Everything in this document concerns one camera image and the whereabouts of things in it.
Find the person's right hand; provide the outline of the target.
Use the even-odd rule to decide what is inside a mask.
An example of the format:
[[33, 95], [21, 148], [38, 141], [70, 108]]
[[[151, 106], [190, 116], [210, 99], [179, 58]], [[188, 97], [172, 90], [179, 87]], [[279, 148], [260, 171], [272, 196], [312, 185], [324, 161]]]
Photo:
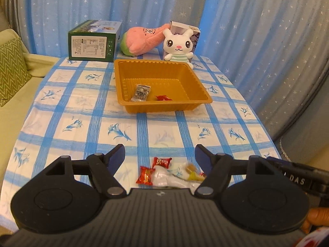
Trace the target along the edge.
[[301, 226], [301, 230], [308, 234], [311, 226], [329, 226], [329, 208], [318, 207], [309, 210], [306, 220]]

